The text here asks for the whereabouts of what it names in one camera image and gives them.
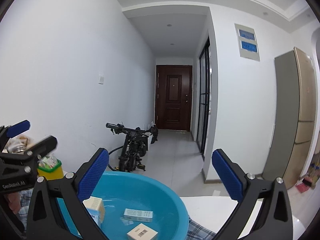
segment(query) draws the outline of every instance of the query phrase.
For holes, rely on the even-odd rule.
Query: baseboard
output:
[[[191,130],[190,130],[190,134],[191,134],[192,140],[194,141],[195,138],[193,137],[193,134],[192,134],[192,131],[191,131]]]
[[[203,169],[201,170],[201,173],[202,173],[204,184],[222,183],[221,179],[205,179],[205,174],[204,174],[204,170]],[[262,173],[256,174],[255,176],[256,176],[256,178],[262,177]]]

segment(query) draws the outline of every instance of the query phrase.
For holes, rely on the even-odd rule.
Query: white box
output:
[[[152,222],[153,211],[135,210],[126,208],[123,214],[124,219],[138,222]]]
[[[102,198],[98,197],[90,197],[89,199],[85,199],[83,201],[84,206],[87,208],[88,212],[94,219],[94,216],[98,215],[100,223],[104,220],[105,209],[103,205]]]
[[[140,224],[127,233],[129,240],[157,240],[158,232]]]
[[[150,146],[151,146],[151,140],[152,140],[152,133],[151,132],[146,132],[146,135],[148,135],[148,151],[150,150]]]

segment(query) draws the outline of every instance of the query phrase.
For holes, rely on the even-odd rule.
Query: plaid fabric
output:
[[[186,240],[212,240],[215,233],[194,222],[189,217],[189,228]]]
[[[24,229],[27,229],[27,217],[29,211],[29,204],[32,195],[33,189],[22,190],[19,192],[20,194],[20,205],[21,209],[17,214],[18,218],[24,225]]]

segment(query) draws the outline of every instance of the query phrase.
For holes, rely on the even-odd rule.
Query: person's hand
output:
[[[6,195],[6,199],[12,212],[17,214],[21,209],[20,194],[18,192],[10,193]]]

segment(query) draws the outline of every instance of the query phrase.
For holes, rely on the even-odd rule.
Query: blue gripper pad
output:
[[[17,135],[28,131],[30,129],[30,122],[28,120],[24,120],[20,123],[17,123],[13,126],[10,126],[7,129],[7,137],[8,138],[13,138],[16,137]]]
[[[90,198],[94,188],[109,164],[109,153],[103,149],[78,184],[78,199],[82,202]]]
[[[228,191],[231,199],[242,201],[243,185],[238,176],[233,172],[226,160],[221,156],[218,150],[212,153],[212,166],[218,173],[224,187]]]

